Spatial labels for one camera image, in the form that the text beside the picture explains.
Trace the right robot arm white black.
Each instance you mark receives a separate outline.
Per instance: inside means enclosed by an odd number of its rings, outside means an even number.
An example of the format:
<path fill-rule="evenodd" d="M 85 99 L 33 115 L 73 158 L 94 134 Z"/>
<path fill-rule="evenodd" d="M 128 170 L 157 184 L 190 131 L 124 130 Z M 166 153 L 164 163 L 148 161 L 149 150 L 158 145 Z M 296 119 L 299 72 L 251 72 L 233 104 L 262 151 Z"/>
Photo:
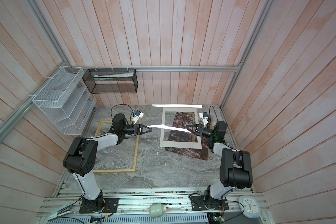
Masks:
<path fill-rule="evenodd" d="M 217 121 L 213 129 L 202 124 L 187 125 L 186 129 L 207 140 L 211 152 L 221 158 L 219 181 L 208 186 L 204 193 L 204 204 L 211 209 L 222 205 L 226 195 L 235 189 L 250 188 L 253 184 L 251 156 L 249 152 L 237 150 L 225 141 L 228 124 Z"/>

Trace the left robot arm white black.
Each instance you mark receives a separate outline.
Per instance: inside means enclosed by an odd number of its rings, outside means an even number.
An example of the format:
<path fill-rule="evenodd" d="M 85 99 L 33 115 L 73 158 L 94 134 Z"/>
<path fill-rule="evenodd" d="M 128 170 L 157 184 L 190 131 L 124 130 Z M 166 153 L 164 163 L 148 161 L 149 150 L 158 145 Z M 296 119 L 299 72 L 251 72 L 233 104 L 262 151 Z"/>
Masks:
<path fill-rule="evenodd" d="M 119 113 L 112 119 L 107 134 L 93 138 L 76 137 L 63 160 L 63 166 L 78 180 L 83 198 L 96 201 L 101 193 L 93 174 L 99 150 L 122 143 L 127 134 L 139 136 L 151 131 L 152 128 L 142 124 L 129 124 L 124 114 Z"/>

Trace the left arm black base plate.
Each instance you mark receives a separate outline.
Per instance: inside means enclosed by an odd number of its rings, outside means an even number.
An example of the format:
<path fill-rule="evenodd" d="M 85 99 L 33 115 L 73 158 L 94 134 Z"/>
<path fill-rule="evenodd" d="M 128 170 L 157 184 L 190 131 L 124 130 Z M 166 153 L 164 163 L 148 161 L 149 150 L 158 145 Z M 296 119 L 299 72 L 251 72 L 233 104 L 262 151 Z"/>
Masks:
<path fill-rule="evenodd" d="M 79 209 L 79 214 L 88 213 L 116 213 L 119 205 L 118 198 L 97 198 L 88 200 L 83 198 Z"/>

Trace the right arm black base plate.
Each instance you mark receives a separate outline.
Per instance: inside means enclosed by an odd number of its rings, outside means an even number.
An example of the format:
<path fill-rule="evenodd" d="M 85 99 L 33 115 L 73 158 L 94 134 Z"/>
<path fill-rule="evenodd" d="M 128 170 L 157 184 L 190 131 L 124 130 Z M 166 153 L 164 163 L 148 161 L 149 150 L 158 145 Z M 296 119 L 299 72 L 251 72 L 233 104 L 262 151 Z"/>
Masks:
<path fill-rule="evenodd" d="M 193 211 L 207 211 L 207 210 L 229 210 L 229 205 L 224 200 L 217 200 L 206 198 L 199 194 L 190 195 L 191 207 Z"/>

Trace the light wooden picture frame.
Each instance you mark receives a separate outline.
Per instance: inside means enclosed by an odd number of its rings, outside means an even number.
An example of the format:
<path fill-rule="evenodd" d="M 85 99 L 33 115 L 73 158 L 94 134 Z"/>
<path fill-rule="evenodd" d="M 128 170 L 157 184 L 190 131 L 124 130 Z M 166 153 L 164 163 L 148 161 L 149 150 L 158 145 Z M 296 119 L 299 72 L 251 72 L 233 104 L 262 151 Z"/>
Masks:
<path fill-rule="evenodd" d="M 126 139 L 121 145 L 98 152 L 94 167 L 96 174 L 135 173 L 137 171 L 139 136 Z"/>

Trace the white mat board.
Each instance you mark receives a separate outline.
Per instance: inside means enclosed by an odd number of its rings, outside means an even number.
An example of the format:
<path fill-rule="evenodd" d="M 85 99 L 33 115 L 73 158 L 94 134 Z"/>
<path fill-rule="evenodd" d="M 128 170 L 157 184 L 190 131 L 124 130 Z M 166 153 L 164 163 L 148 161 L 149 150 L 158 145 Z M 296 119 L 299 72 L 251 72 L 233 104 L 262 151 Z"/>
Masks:
<path fill-rule="evenodd" d="M 160 147 L 171 147 L 171 148 L 191 148 L 191 149 L 202 149 L 201 137 L 196 137 L 191 134 L 186 128 L 171 127 L 165 125 L 165 118 L 167 112 L 180 112 L 180 113 L 192 113 L 194 116 L 193 124 L 199 124 L 198 122 L 198 112 L 196 108 L 186 108 L 186 107 L 164 107 L 162 111 L 162 121 L 161 121 L 161 136 L 160 136 Z M 168 141 L 165 140 L 164 134 L 165 130 L 173 131 L 174 134 L 178 134 L 179 137 L 182 133 L 185 137 L 196 137 L 197 140 L 187 140 L 187 141 Z"/>

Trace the clear glass pane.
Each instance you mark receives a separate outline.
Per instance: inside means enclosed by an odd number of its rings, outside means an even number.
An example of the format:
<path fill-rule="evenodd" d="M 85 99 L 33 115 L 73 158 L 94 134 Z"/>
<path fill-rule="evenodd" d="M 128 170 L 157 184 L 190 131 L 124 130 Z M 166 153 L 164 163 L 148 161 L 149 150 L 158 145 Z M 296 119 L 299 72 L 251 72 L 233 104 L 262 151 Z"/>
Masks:
<path fill-rule="evenodd" d="M 199 124 L 198 109 L 202 109 L 202 105 L 187 104 L 153 104 L 152 108 L 162 109 L 162 118 L 160 123 L 149 125 L 149 128 L 159 128 L 163 132 L 168 130 L 176 132 L 186 132 L 188 125 Z"/>

